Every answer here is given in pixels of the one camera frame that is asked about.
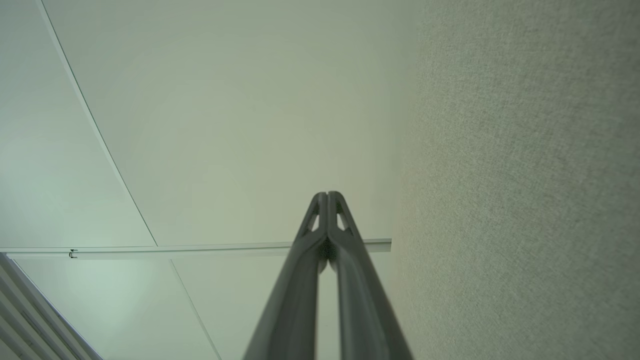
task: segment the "ceiling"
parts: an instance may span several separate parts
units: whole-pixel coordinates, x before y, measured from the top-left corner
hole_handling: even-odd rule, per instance
[[[410,7],[3,1],[0,251],[292,241],[339,190],[390,238]],[[388,252],[371,254],[383,280]],[[21,259],[104,359],[239,359],[284,257]],[[335,359],[335,274],[319,359]]]

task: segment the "ceiling track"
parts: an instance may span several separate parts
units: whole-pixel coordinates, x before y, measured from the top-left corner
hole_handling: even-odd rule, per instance
[[[391,239],[364,240],[368,252],[391,251]],[[284,256],[291,242],[165,247],[0,249],[10,259],[175,259],[188,256]]]

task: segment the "wall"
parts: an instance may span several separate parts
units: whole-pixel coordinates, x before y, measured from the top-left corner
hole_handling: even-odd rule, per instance
[[[422,2],[392,255],[417,359],[640,357],[640,6]]]

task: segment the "textured wall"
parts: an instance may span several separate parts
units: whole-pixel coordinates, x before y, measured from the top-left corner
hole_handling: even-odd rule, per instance
[[[640,359],[640,3],[425,0],[393,298],[417,359]]]

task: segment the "ceiling panel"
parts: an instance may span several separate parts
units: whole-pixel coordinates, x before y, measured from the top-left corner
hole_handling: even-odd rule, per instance
[[[159,245],[291,241],[326,190],[390,237],[410,1],[44,3]]]
[[[168,260],[18,262],[105,359],[214,359]]]
[[[390,253],[370,254],[383,286]],[[285,256],[174,259],[180,278],[224,360],[242,359]],[[339,358],[338,293],[328,267],[319,280],[318,360]]]
[[[0,247],[154,245],[35,1],[0,2]]]

